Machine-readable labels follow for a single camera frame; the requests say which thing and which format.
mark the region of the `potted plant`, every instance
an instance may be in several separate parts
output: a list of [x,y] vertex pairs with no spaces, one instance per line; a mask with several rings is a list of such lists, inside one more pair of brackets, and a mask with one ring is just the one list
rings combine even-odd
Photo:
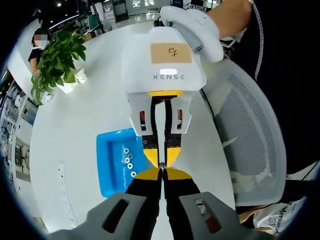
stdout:
[[69,90],[64,87],[77,84],[74,59],[86,60],[84,42],[83,36],[76,32],[62,30],[53,36],[41,54],[37,65],[39,74],[31,78],[33,84],[31,94],[40,105],[42,104],[40,97],[44,91],[52,93],[52,88],[58,86],[67,93]]

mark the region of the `person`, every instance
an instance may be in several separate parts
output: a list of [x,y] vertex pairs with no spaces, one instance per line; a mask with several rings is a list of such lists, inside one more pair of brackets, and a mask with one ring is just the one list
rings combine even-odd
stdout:
[[40,61],[41,54],[46,46],[49,44],[51,35],[45,28],[38,28],[32,37],[32,52],[29,56],[28,61],[30,62],[31,72],[33,75],[39,74],[37,69],[38,63]]
[[[257,83],[275,112],[285,144],[288,176],[317,164],[320,160],[320,124],[316,117],[320,109],[319,81],[315,78],[317,67],[316,61],[312,61],[313,51],[304,47],[308,44],[305,37],[313,32],[310,9],[289,0],[274,3],[224,0],[207,14],[216,23],[220,38],[246,29],[231,60]],[[286,181],[285,192],[289,193],[282,196],[279,204],[299,209],[306,191],[295,194],[293,185],[301,185],[300,189],[304,190],[307,188],[302,185],[313,184],[313,181],[301,182]],[[271,207],[265,208],[264,217],[269,215],[270,218]],[[243,219],[253,215],[258,218],[261,206],[256,208],[258,210],[251,208],[249,212],[242,212]]]

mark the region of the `ceiling light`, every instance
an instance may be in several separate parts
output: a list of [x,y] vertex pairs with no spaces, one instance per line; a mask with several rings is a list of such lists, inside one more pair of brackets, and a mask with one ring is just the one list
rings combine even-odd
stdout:
[[0,82],[2,82],[2,80],[5,78],[5,76],[7,75],[7,73],[8,73],[8,71],[5,71],[5,73],[3,74]]

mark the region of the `paper label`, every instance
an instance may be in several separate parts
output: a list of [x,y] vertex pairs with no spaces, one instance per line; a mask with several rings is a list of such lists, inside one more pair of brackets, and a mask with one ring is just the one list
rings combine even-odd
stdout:
[[190,48],[185,43],[152,43],[151,62],[153,64],[190,64]]

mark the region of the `black cable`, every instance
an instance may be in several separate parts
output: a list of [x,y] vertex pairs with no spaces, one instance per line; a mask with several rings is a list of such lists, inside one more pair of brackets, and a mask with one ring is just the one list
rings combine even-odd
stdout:
[[212,109],[212,107],[211,107],[211,104],[210,104],[210,102],[209,102],[209,100],[208,100],[208,98],[207,98],[207,95],[206,95],[206,93],[205,93],[205,91],[204,91],[203,88],[200,89],[200,94],[201,94],[203,100],[205,101],[206,106],[207,106],[207,107],[209,108],[209,110],[210,110],[213,123],[214,123],[214,125],[215,125],[216,130],[218,131],[214,111],[213,111],[213,109]]
[[313,169],[315,169],[315,167],[318,165],[320,160],[316,161],[315,165],[313,165],[313,167],[310,169],[310,171],[308,171],[308,173],[301,179],[301,181],[305,180],[305,178],[312,172]]

